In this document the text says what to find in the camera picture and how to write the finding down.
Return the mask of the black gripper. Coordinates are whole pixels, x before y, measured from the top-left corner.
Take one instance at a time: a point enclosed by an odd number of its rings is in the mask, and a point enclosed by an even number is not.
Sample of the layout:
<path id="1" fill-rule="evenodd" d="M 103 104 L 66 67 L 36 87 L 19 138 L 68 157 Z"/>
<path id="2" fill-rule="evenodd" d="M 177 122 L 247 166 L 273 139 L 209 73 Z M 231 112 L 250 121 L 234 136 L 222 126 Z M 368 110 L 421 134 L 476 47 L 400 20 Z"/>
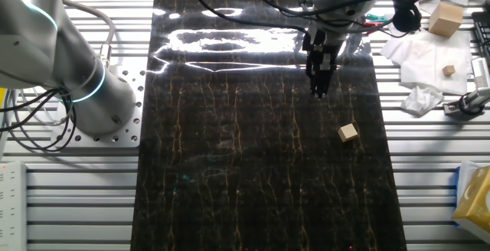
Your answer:
<path id="1" fill-rule="evenodd" d="M 310 79 L 310 92 L 313 96 L 321 98 L 328 92 L 332 76 L 337 69 L 336 58 L 343 45 L 346 34 L 320 28 L 316 24 L 310 24 L 304 35 L 302 49 L 308 52 L 320 52 L 323 55 L 320 68 L 313 57 L 307 56 L 306 75 Z M 320 83 L 318 87 L 317 72 L 320 71 Z"/>

